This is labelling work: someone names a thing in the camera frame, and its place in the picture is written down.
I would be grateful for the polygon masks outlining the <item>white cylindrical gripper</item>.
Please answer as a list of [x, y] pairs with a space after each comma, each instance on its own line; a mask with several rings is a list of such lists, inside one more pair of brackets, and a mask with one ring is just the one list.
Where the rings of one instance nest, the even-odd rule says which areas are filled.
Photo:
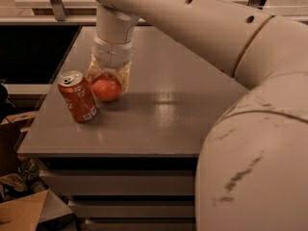
[[87, 80], [91, 84], [104, 73], [105, 67], [115, 69], [115, 76], [121, 84], [121, 93], [129, 89], [131, 61], [133, 57], [132, 42], [109, 43], [94, 35], [92, 56], [87, 72]]

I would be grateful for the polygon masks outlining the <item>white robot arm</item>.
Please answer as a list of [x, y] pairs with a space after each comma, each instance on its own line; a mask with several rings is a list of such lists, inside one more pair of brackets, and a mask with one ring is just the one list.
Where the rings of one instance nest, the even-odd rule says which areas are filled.
[[207, 63], [194, 79], [241, 91], [198, 155], [196, 230], [308, 231], [306, 25], [223, 0], [95, 1], [102, 45], [139, 16]]

